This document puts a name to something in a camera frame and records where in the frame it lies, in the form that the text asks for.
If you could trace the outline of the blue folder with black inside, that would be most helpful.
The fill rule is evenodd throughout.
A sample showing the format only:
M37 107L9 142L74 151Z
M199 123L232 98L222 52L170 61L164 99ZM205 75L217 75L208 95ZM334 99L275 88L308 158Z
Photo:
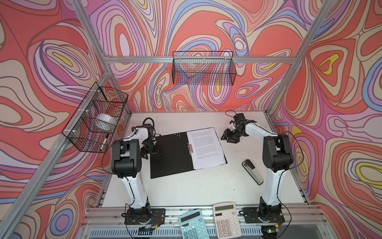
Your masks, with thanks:
M163 147L163 153L150 156L152 179L194 170L186 132L162 135L156 145Z

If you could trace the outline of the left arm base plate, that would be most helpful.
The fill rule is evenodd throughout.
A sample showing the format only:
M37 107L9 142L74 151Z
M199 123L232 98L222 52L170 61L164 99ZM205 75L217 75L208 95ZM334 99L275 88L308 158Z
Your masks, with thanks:
M166 209L128 209L121 214L125 225L161 226L165 222Z

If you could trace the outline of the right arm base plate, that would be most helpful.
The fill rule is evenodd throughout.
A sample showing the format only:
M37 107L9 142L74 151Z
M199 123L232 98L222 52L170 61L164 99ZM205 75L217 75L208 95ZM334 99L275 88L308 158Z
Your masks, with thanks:
M245 207L240 212L248 224L283 224L285 222L281 204L271 207Z

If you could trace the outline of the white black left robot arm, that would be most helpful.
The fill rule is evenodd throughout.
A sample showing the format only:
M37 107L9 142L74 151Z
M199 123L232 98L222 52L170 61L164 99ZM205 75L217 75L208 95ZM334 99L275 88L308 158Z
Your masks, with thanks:
M146 195L140 172L142 160L158 152L155 145L154 126L144 123L132 128L132 133L115 141L111 148L111 171L124 184L128 202L125 203L125 224L160 225L162 213L153 213Z

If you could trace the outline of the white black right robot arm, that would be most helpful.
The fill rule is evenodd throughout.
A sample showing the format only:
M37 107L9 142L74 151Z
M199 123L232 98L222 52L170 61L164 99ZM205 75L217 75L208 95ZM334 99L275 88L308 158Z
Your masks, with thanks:
M261 222L282 216L281 187L286 172L293 163L290 141L286 134L269 131L253 120L231 121L221 137L229 143L239 143L242 136L252 136L263 144L262 160L267 168L265 191L256 211Z

